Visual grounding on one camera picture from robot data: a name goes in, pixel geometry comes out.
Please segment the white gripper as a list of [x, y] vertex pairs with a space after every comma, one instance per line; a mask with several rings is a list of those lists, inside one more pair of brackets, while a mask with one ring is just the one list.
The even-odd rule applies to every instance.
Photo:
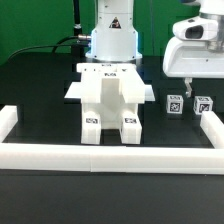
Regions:
[[163, 71], [182, 77], [186, 97], [192, 96], [192, 78], [224, 78], [224, 16], [196, 16], [173, 25]]

